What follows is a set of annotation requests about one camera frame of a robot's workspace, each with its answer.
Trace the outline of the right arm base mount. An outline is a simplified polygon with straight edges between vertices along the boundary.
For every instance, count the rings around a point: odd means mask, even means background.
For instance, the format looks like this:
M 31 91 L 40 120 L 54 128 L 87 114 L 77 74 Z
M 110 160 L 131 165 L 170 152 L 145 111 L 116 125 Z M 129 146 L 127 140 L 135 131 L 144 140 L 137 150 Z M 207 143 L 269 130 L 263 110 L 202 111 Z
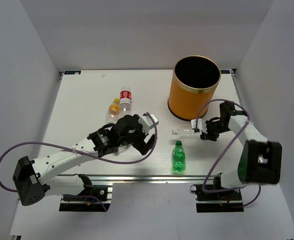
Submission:
M 190 192 L 196 196 L 197 213 L 240 213 L 244 212 L 240 190 L 208 193 L 201 184 L 193 184 Z

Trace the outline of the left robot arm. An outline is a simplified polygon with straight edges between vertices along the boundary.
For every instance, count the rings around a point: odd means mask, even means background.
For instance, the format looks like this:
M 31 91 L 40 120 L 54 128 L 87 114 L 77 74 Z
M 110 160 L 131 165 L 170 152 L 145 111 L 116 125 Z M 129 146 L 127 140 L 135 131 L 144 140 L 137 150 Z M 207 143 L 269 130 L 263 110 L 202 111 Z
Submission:
M 44 197 L 67 195 L 88 199 L 92 183 L 85 174 L 64 176 L 62 173 L 90 160 L 108 162 L 105 155 L 117 153 L 120 147 L 132 146 L 143 158 L 155 148 L 157 133 L 148 141 L 151 129 L 157 129 L 159 120 L 152 114 L 126 115 L 116 123 L 108 123 L 71 147 L 59 147 L 59 152 L 46 157 L 18 160 L 13 181 L 21 204 L 31 206 Z

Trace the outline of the clear unlabelled bottle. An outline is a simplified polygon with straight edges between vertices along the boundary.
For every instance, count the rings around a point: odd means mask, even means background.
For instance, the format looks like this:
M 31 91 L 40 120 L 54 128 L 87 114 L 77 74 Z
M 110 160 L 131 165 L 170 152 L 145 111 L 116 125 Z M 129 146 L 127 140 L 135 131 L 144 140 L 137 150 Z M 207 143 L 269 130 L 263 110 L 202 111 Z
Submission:
M 193 137 L 197 138 L 200 136 L 200 132 L 196 132 L 193 128 L 186 127 L 186 126 L 173 128 L 172 134 L 179 138 L 193 138 Z

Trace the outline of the green soda bottle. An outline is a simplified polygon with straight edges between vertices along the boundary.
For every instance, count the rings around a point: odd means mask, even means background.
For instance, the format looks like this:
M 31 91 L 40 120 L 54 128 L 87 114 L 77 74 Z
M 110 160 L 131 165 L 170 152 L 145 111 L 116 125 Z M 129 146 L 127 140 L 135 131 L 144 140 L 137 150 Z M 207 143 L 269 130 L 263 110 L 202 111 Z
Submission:
M 186 169 L 185 152 L 180 140 L 176 141 L 172 151 L 172 168 L 178 172 L 185 171 Z

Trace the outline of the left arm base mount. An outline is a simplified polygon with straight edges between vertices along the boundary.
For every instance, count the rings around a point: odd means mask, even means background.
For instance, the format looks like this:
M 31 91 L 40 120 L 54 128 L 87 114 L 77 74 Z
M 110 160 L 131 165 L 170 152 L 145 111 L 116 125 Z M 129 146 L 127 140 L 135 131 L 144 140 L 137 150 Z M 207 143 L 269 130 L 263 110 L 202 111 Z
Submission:
M 108 197 L 109 186 L 93 184 L 90 178 L 80 175 L 84 189 L 78 194 L 63 195 L 60 202 L 60 212 L 107 212 L 111 204 Z

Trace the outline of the black label clear bottle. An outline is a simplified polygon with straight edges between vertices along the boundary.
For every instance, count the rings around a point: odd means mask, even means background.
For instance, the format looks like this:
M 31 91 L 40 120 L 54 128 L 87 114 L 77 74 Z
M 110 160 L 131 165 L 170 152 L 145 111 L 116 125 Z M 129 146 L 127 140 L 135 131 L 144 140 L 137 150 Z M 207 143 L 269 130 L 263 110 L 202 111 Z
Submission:
M 118 148 L 117 148 L 117 151 L 115 152 L 116 155 L 118 154 L 122 154 L 124 152 L 126 152 L 129 148 L 130 148 L 131 144 L 127 144 L 127 145 L 120 145 Z

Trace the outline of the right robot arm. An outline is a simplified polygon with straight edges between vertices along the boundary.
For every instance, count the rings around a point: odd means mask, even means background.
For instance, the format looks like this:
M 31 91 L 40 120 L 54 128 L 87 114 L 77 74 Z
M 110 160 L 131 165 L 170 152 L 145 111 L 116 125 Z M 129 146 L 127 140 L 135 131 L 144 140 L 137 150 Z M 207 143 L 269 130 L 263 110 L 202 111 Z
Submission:
M 217 141 L 220 134 L 233 132 L 235 136 L 219 155 L 209 170 L 213 170 L 231 145 L 239 140 L 243 146 L 237 168 L 230 172 L 219 173 L 213 180 L 212 189 L 202 185 L 202 191 L 213 194 L 222 200 L 247 185 L 276 185 L 281 174 L 282 146 L 279 142 L 269 141 L 252 124 L 249 113 L 239 104 L 220 100 L 220 116 L 211 120 L 196 117 L 194 131 L 200 133 L 202 140 Z

